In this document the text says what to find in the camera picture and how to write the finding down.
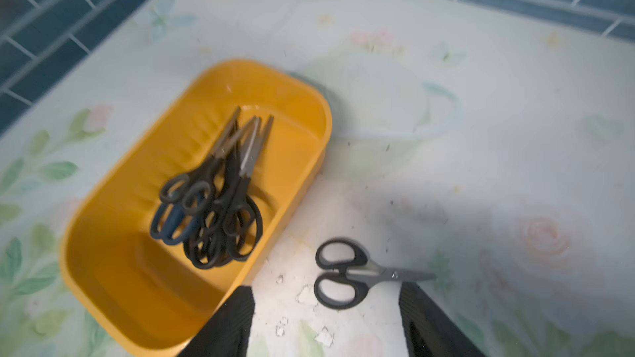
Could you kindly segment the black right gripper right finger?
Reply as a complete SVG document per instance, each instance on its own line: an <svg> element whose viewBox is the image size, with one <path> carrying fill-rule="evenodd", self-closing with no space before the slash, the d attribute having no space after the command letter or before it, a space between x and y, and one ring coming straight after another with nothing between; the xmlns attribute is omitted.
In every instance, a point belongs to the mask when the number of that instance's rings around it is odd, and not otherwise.
<svg viewBox="0 0 635 357"><path fill-rule="evenodd" d="M485 356L418 284L401 284L399 308L410 357Z"/></svg>

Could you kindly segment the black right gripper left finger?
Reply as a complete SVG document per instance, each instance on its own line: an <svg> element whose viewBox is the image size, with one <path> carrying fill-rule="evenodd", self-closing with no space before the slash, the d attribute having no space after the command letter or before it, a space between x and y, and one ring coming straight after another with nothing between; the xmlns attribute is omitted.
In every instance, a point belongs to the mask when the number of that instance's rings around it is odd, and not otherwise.
<svg viewBox="0 0 635 357"><path fill-rule="evenodd" d="M255 307L252 287L236 288L178 357L246 357Z"/></svg>

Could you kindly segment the black scissors small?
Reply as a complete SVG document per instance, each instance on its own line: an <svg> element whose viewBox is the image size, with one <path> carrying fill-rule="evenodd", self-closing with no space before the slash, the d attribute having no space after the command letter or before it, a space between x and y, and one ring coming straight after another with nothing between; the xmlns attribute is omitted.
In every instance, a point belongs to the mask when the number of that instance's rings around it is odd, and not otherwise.
<svg viewBox="0 0 635 357"><path fill-rule="evenodd" d="M346 246L352 252L352 258L328 260L325 249L332 245ZM381 266L370 258L359 242L345 237L335 237L324 241L316 250L315 262L320 269L323 269L323 272L314 281L314 296L324 307L337 311L359 305L366 299L370 289L378 283L418 283L438 278L432 272ZM324 282L350 287L353 290L352 298L343 301L327 296L322 290Z"/></svg>

